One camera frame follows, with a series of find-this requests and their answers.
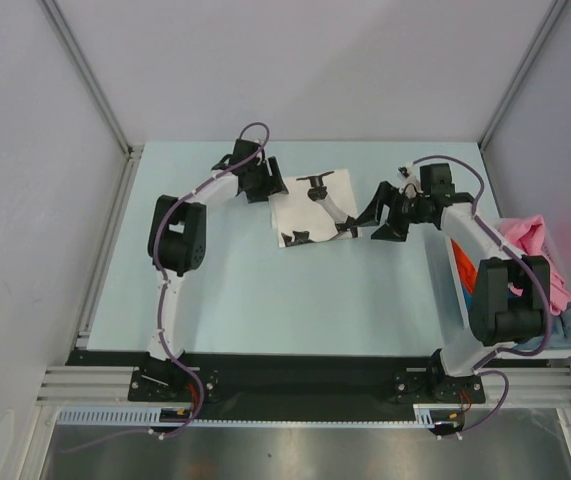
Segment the white t shirt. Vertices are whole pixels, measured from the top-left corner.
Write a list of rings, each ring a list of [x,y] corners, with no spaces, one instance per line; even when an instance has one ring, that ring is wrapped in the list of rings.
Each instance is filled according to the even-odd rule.
[[[278,246],[359,238],[356,200],[347,169],[286,177],[287,193],[269,200]]]

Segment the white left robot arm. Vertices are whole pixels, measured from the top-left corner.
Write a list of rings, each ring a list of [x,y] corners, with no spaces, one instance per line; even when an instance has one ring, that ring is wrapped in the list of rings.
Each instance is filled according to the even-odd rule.
[[[217,375],[197,372],[181,360],[186,283],[205,259],[208,214],[240,194],[256,203],[287,192],[277,159],[265,153],[265,144],[239,137],[202,184],[182,197],[157,199],[147,246],[157,274],[156,325],[147,353],[133,372],[130,401],[219,400]]]

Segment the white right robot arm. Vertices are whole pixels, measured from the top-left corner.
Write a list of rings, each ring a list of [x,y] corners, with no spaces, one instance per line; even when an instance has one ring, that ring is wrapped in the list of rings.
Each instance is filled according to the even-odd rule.
[[[553,325],[550,264],[512,246],[479,211],[479,195],[455,186],[450,158],[419,160],[419,177],[408,167],[401,187],[381,182],[359,227],[373,227],[374,240],[406,241],[413,225],[432,225],[471,261],[476,280],[467,324],[455,339],[436,350],[424,374],[422,391],[439,403],[453,403],[481,383],[482,368],[500,353],[533,357],[549,343]]]

